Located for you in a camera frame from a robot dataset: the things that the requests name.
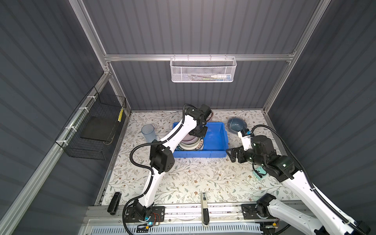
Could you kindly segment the purple bowl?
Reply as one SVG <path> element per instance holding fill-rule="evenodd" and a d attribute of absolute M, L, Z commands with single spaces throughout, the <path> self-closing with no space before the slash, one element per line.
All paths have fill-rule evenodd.
<path fill-rule="evenodd" d="M 185 144 L 185 145 L 192 145 L 192 144 L 195 144 L 196 142 L 198 142 L 199 140 L 200 140 L 199 137 L 188 134 L 183 138 L 181 143 Z"/>

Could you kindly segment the grey blue bowl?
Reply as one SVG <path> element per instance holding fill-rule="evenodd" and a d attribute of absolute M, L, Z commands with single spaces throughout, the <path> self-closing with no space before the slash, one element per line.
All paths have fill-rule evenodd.
<path fill-rule="evenodd" d="M 237 134 L 238 132 L 248 128 L 246 121 L 238 117 L 230 118 L 227 122 L 227 126 L 229 131 L 233 134 Z"/>

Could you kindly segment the green rim lettered plate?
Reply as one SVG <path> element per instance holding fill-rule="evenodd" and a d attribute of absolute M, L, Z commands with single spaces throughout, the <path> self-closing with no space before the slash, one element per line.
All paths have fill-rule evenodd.
<path fill-rule="evenodd" d="M 201 149 L 203 148 L 203 146 L 204 146 L 204 141 L 203 141 L 203 140 L 199 140 L 198 142 L 200 142 L 201 146 L 200 146 L 198 149 L 194 150 L 194 151 L 199 151 L 199 150 L 201 150 Z M 179 144 L 178 144 L 178 146 L 177 146 L 177 150 L 179 150 L 179 151 L 183 151 L 183 150 L 179 147 Z"/>

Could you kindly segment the clear blue plastic cup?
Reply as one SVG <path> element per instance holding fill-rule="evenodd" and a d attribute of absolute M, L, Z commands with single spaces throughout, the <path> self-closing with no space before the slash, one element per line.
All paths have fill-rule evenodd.
<path fill-rule="evenodd" d="M 151 143 L 157 139 L 155 128 L 152 124 L 144 125 L 141 129 L 141 132 L 147 143 Z"/>

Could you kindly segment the light green bowl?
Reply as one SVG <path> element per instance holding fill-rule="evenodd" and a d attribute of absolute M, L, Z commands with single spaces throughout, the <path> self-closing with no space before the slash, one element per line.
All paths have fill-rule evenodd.
<path fill-rule="evenodd" d="M 193 151 L 193 150 L 198 149 L 200 146 L 201 146 L 200 142 L 196 142 L 194 144 L 188 144 L 188 145 L 184 143 L 179 144 L 179 147 L 184 151 Z"/>

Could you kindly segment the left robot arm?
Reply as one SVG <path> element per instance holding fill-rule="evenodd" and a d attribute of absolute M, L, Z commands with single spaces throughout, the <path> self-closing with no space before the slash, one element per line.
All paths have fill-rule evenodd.
<path fill-rule="evenodd" d="M 212 111 L 209 106 L 201 105 L 196 108 L 192 105 L 183 106 L 183 117 L 181 121 L 161 140 L 154 140 L 147 145 L 150 146 L 150 166 L 142 166 L 150 170 L 148 184 L 140 198 L 136 199 L 133 207 L 143 217 L 148 217 L 154 204 L 157 189 L 164 177 L 175 164 L 173 153 L 179 143 L 187 136 L 203 138 L 207 132 L 207 119 Z"/>

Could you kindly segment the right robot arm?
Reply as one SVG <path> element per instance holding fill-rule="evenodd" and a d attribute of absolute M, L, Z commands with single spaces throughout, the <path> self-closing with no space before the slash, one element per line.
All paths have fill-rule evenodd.
<path fill-rule="evenodd" d="M 337 207 L 316 187 L 293 153 L 279 155 L 272 140 L 255 135 L 254 129 L 238 132 L 242 146 L 227 149 L 231 162 L 260 166 L 267 175 L 289 188 L 314 214 L 308 216 L 266 193 L 256 201 L 254 211 L 261 219 L 278 218 L 306 235 L 369 235 L 370 227 Z"/>

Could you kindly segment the blue plastic bin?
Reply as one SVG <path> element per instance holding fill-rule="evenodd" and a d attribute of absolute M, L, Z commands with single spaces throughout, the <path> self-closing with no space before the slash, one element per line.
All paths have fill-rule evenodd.
<path fill-rule="evenodd" d="M 228 134 L 223 122 L 209 122 L 203 138 L 203 148 L 198 151 L 180 151 L 173 153 L 174 158 L 225 158 L 228 147 Z"/>

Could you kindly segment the pink plastic cup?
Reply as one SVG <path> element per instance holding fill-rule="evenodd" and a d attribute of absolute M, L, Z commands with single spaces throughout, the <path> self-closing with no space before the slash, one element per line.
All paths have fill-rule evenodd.
<path fill-rule="evenodd" d="M 211 111 L 211 114 L 208 116 L 208 118 L 206 119 L 206 122 L 211 122 L 212 119 L 213 119 L 213 116 L 214 116 L 214 112 Z"/>

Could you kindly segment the floral table mat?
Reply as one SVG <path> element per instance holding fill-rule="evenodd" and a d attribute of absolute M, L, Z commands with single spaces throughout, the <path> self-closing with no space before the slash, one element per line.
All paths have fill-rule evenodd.
<path fill-rule="evenodd" d="M 115 192 L 122 193 L 121 204 L 141 194 L 148 171 L 131 164 L 129 154 L 135 146 L 145 142 L 142 127 L 152 124 L 157 136 L 162 138 L 181 118 L 180 111 L 134 112 L 131 115 L 101 205 L 108 205 Z M 232 163 L 228 157 L 177 158 L 157 189 L 155 203 L 199 203 L 202 192 L 207 194 L 210 203 L 255 201 L 265 193 L 279 200 L 298 198 L 273 177 L 258 180 L 248 162 Z"/>

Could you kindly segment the yellow tag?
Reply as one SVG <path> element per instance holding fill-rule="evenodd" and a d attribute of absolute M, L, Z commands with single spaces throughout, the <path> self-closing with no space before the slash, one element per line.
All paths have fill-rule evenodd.
<path fill-rule="evenodd" d="M 122 115 L 123 115 L 123 108 L 121 108 L 121 110 L 120 110 L 120 112 L 119 112 L 119 115 L 118 115 L 118 118 L 117 118 L 117 121 L 118 121 L 118 122 L 121 122 Z"/>

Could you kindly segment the black white handheld device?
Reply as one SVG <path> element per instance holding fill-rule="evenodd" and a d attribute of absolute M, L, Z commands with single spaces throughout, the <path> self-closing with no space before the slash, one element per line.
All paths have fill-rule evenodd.
<path fill-rule="evenodd" d="M 210 215 L 208 209 L 207 196 L 205 192 L 201 194 L 201 212 L 202 212 L 202 224 L 204 227 L 208 227 L 210 223 Z"/>

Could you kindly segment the black pad in basket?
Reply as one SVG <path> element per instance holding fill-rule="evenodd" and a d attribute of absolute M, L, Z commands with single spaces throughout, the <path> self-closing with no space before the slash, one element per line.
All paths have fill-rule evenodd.
<path fill-rule="evenodd" d="M 80 134 L 80 138 L 94 141 L 110 141 L 115 133 L 118 121 L 113 118 L 91 117 Z"/>

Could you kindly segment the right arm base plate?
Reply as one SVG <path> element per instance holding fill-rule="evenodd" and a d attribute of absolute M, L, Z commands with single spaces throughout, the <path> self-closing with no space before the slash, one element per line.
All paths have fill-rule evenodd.
<path fill-rule="evenodd" d="M 266 206 L 259 204 L 241 204 L 241 210 L 244 219 L 273 219 L 279 220 L 273 217 Z"/>

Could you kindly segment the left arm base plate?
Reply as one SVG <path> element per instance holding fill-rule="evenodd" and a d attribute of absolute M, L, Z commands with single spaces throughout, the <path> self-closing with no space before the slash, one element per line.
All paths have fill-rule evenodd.
<path fill-rule="evenodd" d="M 163 222 L 165 219 L 165 207 L 152 206 L 144 210 L 129 206 L 125 210 L 123 219 L 126 223 Z"/>

